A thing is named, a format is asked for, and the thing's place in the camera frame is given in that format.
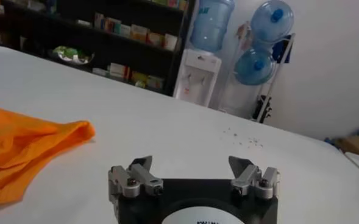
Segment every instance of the blue water bottle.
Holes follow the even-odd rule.
[[[234,8],[233,0],[200,0],[190,37],[193,46],[209,52],[220,50]]]
[[[236,79],[244,85],[256,86],[267,82],[274,70],[275,61],[263,48],[248,49],[236,62]]]
[[[293,20],[293,11],[288,4],[280,0],[265,2],[255,11],[251,20],[254,44],[280,41],[290,32]]]

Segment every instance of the bolt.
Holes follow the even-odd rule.
[[[267,187],[268,184],[269,184],[269,181],[266,179],[262,179],[259,181],[259,186],[261,186],[261,187]]]
[[[154,194],[161,195],[163,193],[163,188],[161,186],[154,187]]]
[[[236,197],[241,197],[241,189],[240,188],[233,188],[233,195]]]
[[[136,179],[134,179],[134,178],[128,178],[128,180],[127,180],[127,182],[126,182],[126,184],[128,185],[128,186],[133,186],[133,185],[135,185],[137,183],[137,181],[136,181]]]

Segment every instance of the white wall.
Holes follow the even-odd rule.
[[[272,95],[266,123],[314,138],[348,135],[359,127],[359,0],[285,0],[295,16],[291,63]],[[237,27],[264,1],[236,0],[216,89],[226,80]],[[219,91],[213,95],[217,107]]]

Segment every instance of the metal bracket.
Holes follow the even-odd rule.
[[[255,195],[258,198],[270,199],[278,197],[280,174],[276,168],[268,167],[261,180],[255,184]]]
[[[140,164],[131,165],[130,176],[144,185],[147,194],[156,196],[163,193],[163,180],[154,177]]]
[[[241,175],[231,181],[233,189],[241,196],[249,193],[249,188],[255,185],[256,180],[261,177],[260,169],[255,165],[248,165]]]
[[[230,156],[229,164],[236,177],[231,181],[231,185],[237,195],[246,196],[250,193],[249,189],[254,188],[255,196],[260,199],[278,197],[280,174],[276,168],[268,167],[262,177],[259,167],[248,159]]]
[[[125,170],[122,166],[113,166],[108,172],[109,200],[114,203],[119,195],[135,198],[140,195],[144,185],[147,194],[157,196],[163,192],[163,180],[149,173],[152,157],[135,159]]]

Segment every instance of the orange fabric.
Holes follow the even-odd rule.
[[[56,124],[0,109],[0,204],[22,199],[51,159],[94,135],[87,121]]]

